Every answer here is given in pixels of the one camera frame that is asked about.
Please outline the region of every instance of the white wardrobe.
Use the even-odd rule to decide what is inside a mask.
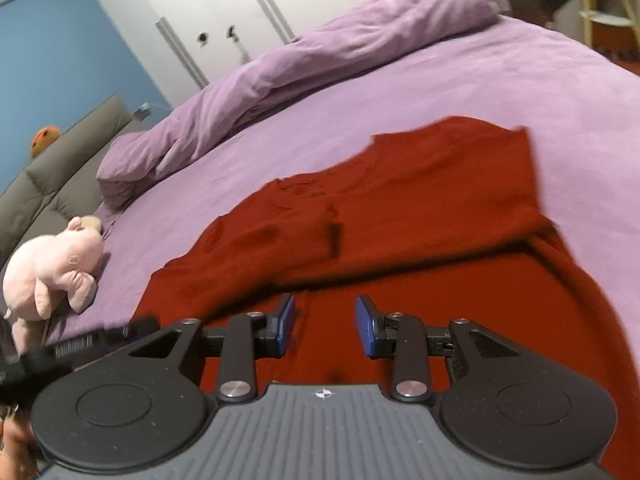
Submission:
[[[98,0],[173,106],[247,58],[277,48],[363,1]],[[228,37],[231,25],[239,44]]]

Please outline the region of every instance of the blue wall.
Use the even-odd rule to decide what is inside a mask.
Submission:
[[[112,94],[130,111],[170,108],[97,0],[0,6],[0,193],[29,163],[40,128],[65,131]],[[167,114],[152,107],[145,122]]]

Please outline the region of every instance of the stuffed animal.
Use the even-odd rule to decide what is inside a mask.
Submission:
[[[36,158],[40,155],[61,134],[62,132],[57,126],[45,126],[41,129],[31,141],[31,158]]]
[[[94,216],[74,217],[61,233],[32,238],[12,254],[2,292],[5,318],[17,318],[12,337],[18,354],[37,346],[34,334],[42,331],[42,320],[49,319],[65,295],[78,314],[94,300],[97,285],[90,272],[104,250],[101,227]]]

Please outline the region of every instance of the gray upholstered headboard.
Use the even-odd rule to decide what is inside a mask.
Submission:
[[[93,213],[102,199],[95,179],[113,137],[145,130],[124,103],[112,96],[78,121],[18,175],[0,195],[0,282],[14,250],[24,241],[65,229],[74,216]],[[0,294],[0,314],[6,305]],[[0,350],[6,354],[6,322]]]

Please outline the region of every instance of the gray ribbed plate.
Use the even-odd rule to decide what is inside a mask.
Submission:
[[[47,469],[46,480],[101,476]],[[519,473],[463,452],[422,406],[387,399],[377,385],[271,384],[259,400],[220,409],[181,455],[113,480],[607,480],[588,464]]]

